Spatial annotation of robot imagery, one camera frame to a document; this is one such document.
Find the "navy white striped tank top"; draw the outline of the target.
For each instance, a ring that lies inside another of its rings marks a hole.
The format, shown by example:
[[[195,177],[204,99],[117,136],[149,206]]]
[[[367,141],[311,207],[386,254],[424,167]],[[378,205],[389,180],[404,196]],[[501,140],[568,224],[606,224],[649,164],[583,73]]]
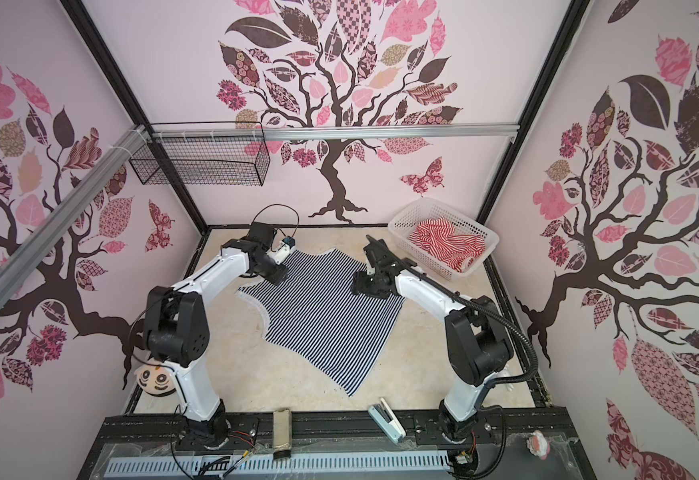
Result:
[[[285,261],[287,278],[240,287],[237,296],[257,308],[264,339],[301,355],[353,396],[373,369],[405,299],[351,293],[353,274],[365,264],[337,249],[297,250]]]

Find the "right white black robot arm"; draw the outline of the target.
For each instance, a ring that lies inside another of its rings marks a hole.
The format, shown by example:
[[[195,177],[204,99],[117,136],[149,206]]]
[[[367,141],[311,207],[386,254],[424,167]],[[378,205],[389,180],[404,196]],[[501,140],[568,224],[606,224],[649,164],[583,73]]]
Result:
[[[525,383],[539,371],[527,335],[499,313],[487,296],[469,299],[417,268],[409,258],[367,236],[367,269],[353,274],[351,293],[387,300],[411,300],[445,327],[447,358],[455,382],[439,406],[439,430],[455,443],[483,418],[483,402],[498,385]]]

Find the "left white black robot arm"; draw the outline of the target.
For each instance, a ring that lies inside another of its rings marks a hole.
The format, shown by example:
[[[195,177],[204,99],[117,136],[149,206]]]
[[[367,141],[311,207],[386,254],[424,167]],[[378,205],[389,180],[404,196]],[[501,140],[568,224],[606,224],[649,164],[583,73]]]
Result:
[[[286,235],[275,246],[277,233],[273,225],[254,222],[246,236],[226,242],[198,272],[148,294],[145,346],[174,380],[189,432],[207,446],[223,444],[230,428],[208,372],[211,329],[206,306],[243,275],[259,276],[273,286],[283,283],[285,261],[296,240]]]

